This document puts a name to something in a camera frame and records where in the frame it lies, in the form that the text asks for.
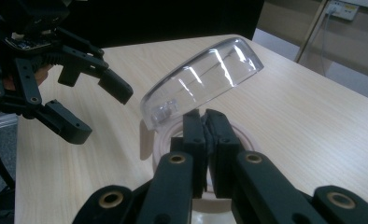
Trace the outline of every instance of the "dark wall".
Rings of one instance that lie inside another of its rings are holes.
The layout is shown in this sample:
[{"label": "dark wall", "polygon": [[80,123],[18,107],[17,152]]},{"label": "dark wall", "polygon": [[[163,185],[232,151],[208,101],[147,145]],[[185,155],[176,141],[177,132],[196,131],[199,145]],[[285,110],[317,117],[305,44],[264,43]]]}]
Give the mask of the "dark wall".
[{"label": "dark wall", "polygon": [[100,48],[237,34],[251,39],[263,0],[73,1],[62,27]]}]

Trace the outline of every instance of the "electrical outlet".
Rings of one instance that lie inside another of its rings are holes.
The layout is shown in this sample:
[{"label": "electrical outlet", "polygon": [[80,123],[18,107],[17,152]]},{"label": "electrical outlet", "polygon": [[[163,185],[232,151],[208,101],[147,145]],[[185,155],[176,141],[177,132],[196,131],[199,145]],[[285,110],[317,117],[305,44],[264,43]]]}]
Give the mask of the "electrical outlet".
[{"label": "electrical outlet", "polygon": [[353,21],[358,10],[359,6],[341,1],[331,1],[327,7],[326,14],[332,13],[332,16]]}]

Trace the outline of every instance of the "light wood tabletop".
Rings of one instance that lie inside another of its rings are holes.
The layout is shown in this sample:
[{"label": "light wood tabletop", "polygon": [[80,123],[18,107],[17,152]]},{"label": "light wood tabletop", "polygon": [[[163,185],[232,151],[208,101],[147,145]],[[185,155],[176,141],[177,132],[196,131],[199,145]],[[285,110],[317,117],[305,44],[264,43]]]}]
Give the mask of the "light wood tabletop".
[{"label": "light wood tabletop", "polygon": [[[93,132],[83,145],[66,143],[38,120],[20,118],[15,223],[71,223],[98,189],[136,189],[152,178],[140,160],[140,101],[162,77],[199,51],[232,35],[106,49],[105,60],[134,89],[126,105],[81,75],[75,87],[57,82],[55,66],[40,86],[44,103],[57,99]],[[313,195],[336,185],[368,202],[368,98],[256,43],[264,68],[210,101],[247,128],[262,151],[295,186]],[[194,214],[192,223],[234,223],[231,212]]]}]

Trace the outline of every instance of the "floor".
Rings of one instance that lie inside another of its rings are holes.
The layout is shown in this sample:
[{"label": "floor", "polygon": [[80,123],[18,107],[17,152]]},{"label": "floor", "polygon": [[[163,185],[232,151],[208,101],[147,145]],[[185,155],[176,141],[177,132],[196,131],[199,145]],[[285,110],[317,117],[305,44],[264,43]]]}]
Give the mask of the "floor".
[{"label": "floor", "polygon": [[[297,46],[275,36],[269,35],[261,30],[256,31],[253,41],[291,60],[294,60],[299,50]],[[326,77],[368,97],[368,77],[359,72],[350,70],[341,64],[333,63],[326,71]],[[10,122],[2,121],[2,125],[0,127],[0,153],[7,169],[10,171],[12,176],[15,176],[17,133],[16,117],[11,116],[9,121]],[[4,181],[0,178],[0,191],[5,186]]]}]

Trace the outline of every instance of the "transparent plastic lid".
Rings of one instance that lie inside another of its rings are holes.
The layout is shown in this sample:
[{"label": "transparent plastic lid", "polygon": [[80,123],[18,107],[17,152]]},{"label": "transparent plastic lid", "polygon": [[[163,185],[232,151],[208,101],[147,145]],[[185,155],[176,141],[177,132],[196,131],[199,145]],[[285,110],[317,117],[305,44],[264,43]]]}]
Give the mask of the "transparent plastic lid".
[{"label": "transparent plastic lid", "polygon": [[161,79],[140,107],[149,130],[216,98],[253,76],[263,65],[245,40],[226,39],[205,49]]}]

